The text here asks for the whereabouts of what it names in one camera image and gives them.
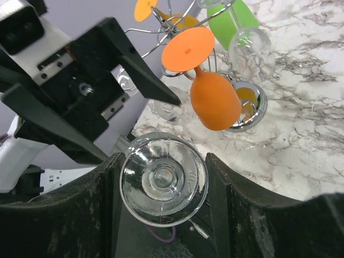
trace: table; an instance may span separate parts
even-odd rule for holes
[[[344,192],[344,2],[247,0],[273,43],[276,73],[261,83],[269,103],[265,117],[249,131],[206,129],[199,120],[174,126],[148,103],[133,134],[162,131],[212,152],[257,184],[291,198]],[[203,10],[199,19],[205,17]],[[232,69],[216,44],[218,68]],[[163,82],[188,92],[186,77]]]

